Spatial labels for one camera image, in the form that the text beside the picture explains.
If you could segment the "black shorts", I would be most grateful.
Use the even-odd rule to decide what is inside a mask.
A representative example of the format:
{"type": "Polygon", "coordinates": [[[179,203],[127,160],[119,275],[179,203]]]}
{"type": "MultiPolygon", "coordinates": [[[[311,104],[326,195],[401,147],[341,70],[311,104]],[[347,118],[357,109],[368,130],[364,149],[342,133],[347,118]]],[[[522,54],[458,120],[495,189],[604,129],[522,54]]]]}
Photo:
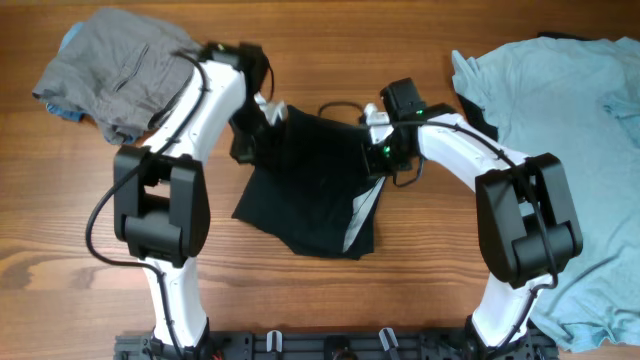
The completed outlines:
{"type": "Polygon", "coordinates": [[[382,178],[371,178],[364,129],[288,106],[274,170],[255,167],[232,217],[279,238],[297,255],[358,260],[375,251],[382,178]]]}

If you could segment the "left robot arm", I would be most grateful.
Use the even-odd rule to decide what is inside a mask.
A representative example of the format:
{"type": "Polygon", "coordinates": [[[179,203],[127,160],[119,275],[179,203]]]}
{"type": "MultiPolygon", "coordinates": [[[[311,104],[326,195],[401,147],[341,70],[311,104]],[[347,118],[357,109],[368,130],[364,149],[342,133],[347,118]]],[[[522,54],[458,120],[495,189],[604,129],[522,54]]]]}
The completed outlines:
{"type": "Polygon", "coordinates": [[[231,157],[250,164],[270,155],[281,128],[260,95],[271,70],[260,46],[209,43],[186,59],[194,75],[174,113],[114,159],[114,232],[143,269],[155,313],[150,333],[117,337],[117,359],[219,358],[197,276],[210,226],[204,166],[225,127],[231,157]]]}

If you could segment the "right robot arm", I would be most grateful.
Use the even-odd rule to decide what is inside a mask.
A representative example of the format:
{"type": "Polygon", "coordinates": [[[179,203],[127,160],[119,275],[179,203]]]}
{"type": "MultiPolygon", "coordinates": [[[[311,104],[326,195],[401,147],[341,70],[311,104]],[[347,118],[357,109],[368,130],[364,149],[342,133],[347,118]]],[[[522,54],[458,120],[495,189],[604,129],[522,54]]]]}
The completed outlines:
{"type": "Polygon", "coordinates": [[[556,359],[556,343],[530,321],[539,295],[580,255],[583,236],[561,161],[509,149],[447,104],[427,105],[405,78],[369,103],[362,125],[367,170],[395,177],[410,161],[446,168],[475,195],[477,233],[489,278],[461,328],[417,334],[421,359],[556,359]]]}

